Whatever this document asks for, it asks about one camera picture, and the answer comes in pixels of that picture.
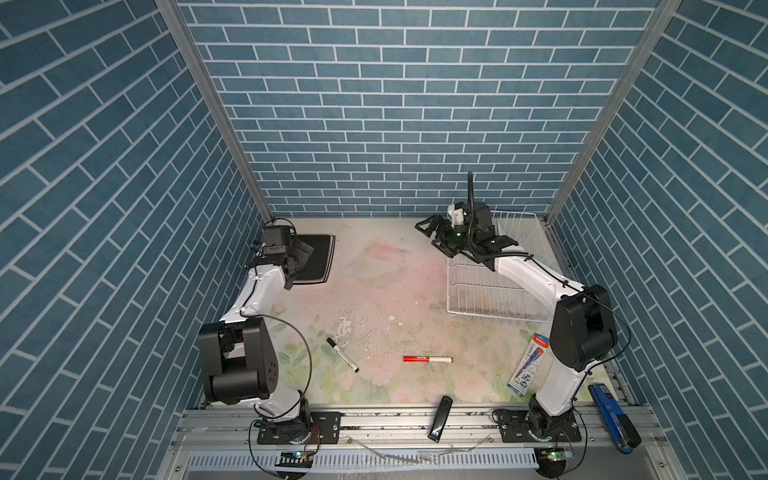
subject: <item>marker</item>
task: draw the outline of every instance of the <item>marker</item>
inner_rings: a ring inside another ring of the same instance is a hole
[[[403,362],[453,363],[452,356],[403,356]]]
[[[349,359],[349,357],[344,352],[341,351],[341,349],[339,348],[338,345],[336,345],[336,342],[334,342],[333,339],[329,337],[326,340],[328,341],[328,344],[330,344],[331,347],[336,351],[336,353],[339,354],[342,360],[344,360],[346,364],[349,365],[350,369],[354,370],[355,373],[360,371],[360,368],[357,365],[355,365],[355,363],[351,359]]]

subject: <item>black remote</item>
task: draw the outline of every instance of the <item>black remote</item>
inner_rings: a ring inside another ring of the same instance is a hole
[[[435,442],[440,441],[442,430],[445,427],[445,423],[448,421],[448,414],[451,412],[451,405],[453,405],[451,397],[443,396],[442,400],[440,400],[440,406],[437,408],[435,420],[432,422],[432,427],[429,429],[429,434],[427,435],[430,440],[434,440]]]

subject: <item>wire basket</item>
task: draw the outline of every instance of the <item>wire basket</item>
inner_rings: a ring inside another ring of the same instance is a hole
[[[508,235],[540,263],[560,271],[536,214],[492,210],[500,235]],[[519,284],[463,255],[448,259],[448,313],[505,323],[551,322],[553,312]]]

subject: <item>black marker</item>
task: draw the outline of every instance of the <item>black marker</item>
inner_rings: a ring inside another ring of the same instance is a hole
[[[344,353],[341,351],[341,348],[339,348],[338,345],[336,345],[336,342],[333,341],[330,337],[327,338],[328,344],[333,347],[333,349],[336,351],[336,353],[339,354],[339,356],[346,362],[347,365],[349,365],[350,369],[354,370],[355,373],[360,371],[360,368],[355,365],[355,363]]]

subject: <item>blue brick wallpaper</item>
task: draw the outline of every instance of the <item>blue brick wallpaper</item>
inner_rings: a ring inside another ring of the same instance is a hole
[[[0,478],[155,475],[258,228],[152,0],[0,2]]]
[[[182,0],[281,215],[543,213],[657,0]]]
[[[683,0],[556,221],[689,478],[768,466],[766,25],[763,0]]]

